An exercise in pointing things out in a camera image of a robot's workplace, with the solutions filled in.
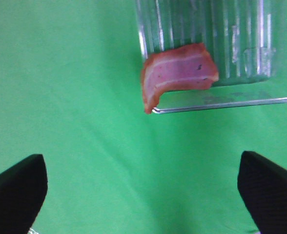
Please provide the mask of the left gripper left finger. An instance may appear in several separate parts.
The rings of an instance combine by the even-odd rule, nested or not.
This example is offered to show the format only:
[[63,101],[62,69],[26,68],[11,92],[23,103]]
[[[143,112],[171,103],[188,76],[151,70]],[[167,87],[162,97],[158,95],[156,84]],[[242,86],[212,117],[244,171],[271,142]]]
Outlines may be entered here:
[[26,234],[48,190],[42,154],[33,154],[0,173],[0,234]]

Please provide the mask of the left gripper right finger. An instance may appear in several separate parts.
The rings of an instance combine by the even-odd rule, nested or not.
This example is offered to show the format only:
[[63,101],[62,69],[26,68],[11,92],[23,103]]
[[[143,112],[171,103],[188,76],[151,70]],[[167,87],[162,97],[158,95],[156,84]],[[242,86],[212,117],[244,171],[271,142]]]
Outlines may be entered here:
[[241,155],[239,194],[262,234],[287,234],[287,170],[254,151]]

